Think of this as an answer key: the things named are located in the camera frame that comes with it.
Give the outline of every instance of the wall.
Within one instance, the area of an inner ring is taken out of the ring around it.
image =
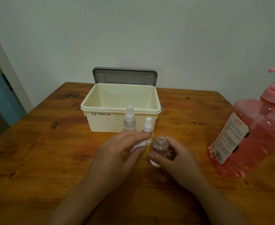
[[[275,82],[275,0],[0,0],[0,42],[33,106],[95,66],[234,103]]]

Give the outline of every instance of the forearm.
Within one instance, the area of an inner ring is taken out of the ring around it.
[[[103,200],[93,189],[74,186],[65,200],[56,208],[46,225],[80,225]]]
[[[193,191],[213,225],[249,224],[237,208],[207,180]]]

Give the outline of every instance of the plastic storage box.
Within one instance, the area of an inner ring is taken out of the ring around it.
[[[154,128],[161,106],[152,85],[95,84],[81,103],[81,109],[91,131],[119,133],[123,131],[128,104],[134,107],[136,131],[144,129],[146,117],[151,117]]]

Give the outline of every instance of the bottle label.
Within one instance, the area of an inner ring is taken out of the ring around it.
[[[212,147],[220,164],[225,162],[248,131],[248,126],[235,113],[232,113]]]
[[[127,129],[125,129],[125,127],[123,127],[123,130],[135,130],[135,128],[133,129],[133,128],[127,128]]]

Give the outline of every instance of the wooden table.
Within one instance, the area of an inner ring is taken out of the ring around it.
[[[0,136],[0,224],[42,224],[83,178],[98,146],[113,133],[91,132],[80,104],[92,84],[65,83]],[[188,145],[209,181],[252,224],[275,225],[275,154],[245,179],[219,175],[207,148],[232,106],[218,92],[158,88],[164,112],[154,135]],[[209,224],[197,199],[146,152],[124,184],[87,224]]]

